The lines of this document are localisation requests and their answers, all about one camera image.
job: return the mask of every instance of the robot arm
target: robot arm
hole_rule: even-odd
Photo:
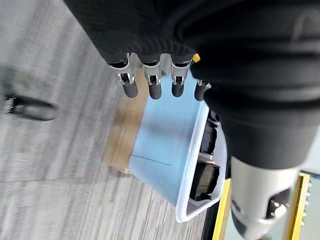
[[[172,94],[179,97],[199,53],[191,72],[210,84],[204,99],[225,133],[233,221],[244,238],[263,236],[286,212],[320,123],[320,3],[64,1],[128,97],[138,94],[128,54],[138,54],[158,99],[159,56],[171,55]]]

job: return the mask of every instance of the plastic storage bin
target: plastic storage bin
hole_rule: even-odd
[[[211,200],[189,198],[209,108],[194,98],[197,81],[189,75],[184,93],[174,97],[169,76],[161,78],[162,96],[149,98],[130,156],[129,169],[176,207],[176,220],[186,222],[219,201],[225,179],[227,148],[217,132],[213,159],[220,174]]]

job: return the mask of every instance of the yellow marker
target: yellow marker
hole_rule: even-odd
[[[197,62],[199,62],[200,61],[200,56],[199,56],[199,54],[198,53],[196,53],[195,55],[193,55],[193,61],[195,62],[195,63],[197,63]]]

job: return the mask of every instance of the yellow frame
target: yellow frame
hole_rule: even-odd
[[[301,222],[305,209],[307,191],[309,186],[310,175],[307,173],[299,173],[296,183],[296,194],[293,206],[288,215],[287,240],[299,240]],[[231,198],[231,179],[224,181],[223,191],[219,203],[218,213],[216,215],[212,240],[223,240],[227,228],[228,216],[230,212]]]
[[[298,240],[301,230],[301,222],[303,220],[305,202],[309,186],[310,175],[300,173],[296,183],[296,194],[294,199],[294,207],[291,210],[289,225],[287,230],[288,240]]]

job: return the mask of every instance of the gray carpet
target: gray carpet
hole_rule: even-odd
[[[176,223],[102,161],[123,92],[62,0],[0,0],[0,74],[59,107],[51,122],[0,115],[0,240],[201,238],[205,213]]]

